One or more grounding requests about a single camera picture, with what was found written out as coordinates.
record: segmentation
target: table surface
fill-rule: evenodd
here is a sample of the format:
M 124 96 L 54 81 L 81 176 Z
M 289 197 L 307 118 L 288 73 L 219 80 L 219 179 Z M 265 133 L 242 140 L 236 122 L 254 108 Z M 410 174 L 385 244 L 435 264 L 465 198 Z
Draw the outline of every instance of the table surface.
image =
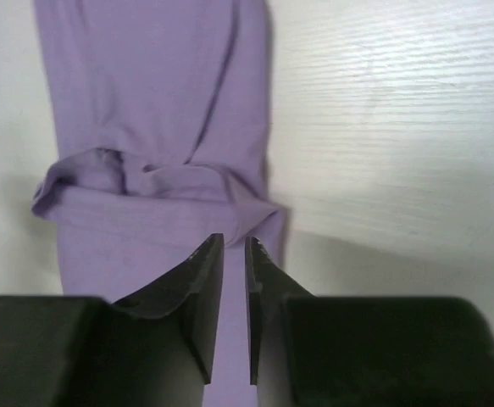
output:
M 314 293 L 451 294 L 494 328 L 494 0 L 271 0 L 274 200 Z M 59 293 L 28 0 L 0 0 L 0 293 Z

